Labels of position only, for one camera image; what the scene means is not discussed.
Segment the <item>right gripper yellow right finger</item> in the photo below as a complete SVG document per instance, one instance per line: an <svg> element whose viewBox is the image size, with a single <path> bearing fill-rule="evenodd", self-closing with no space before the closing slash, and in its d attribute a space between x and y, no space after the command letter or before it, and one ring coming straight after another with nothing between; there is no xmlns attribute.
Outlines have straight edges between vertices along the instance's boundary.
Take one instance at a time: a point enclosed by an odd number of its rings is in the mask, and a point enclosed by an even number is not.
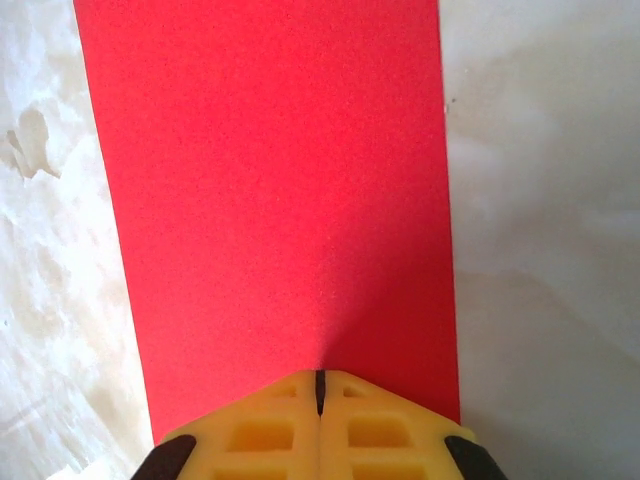
<svg viewBox="0 0 640 480"><path fill-rule="evenodd" d="M504 479L459 423L342 371L318 372L321 479Z"/></svg>

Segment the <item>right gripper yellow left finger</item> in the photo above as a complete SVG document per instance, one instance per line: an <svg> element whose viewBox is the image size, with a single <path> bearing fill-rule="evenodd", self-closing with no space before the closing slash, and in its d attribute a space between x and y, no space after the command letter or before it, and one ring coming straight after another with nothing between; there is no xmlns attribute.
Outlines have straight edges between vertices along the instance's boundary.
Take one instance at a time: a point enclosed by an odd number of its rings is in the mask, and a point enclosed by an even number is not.
<svg viewBox="0 0 640 480"><path fill-rule="evenodd" d="M318 479L316 373L297 372L169 433L134 479Z"/></svg>

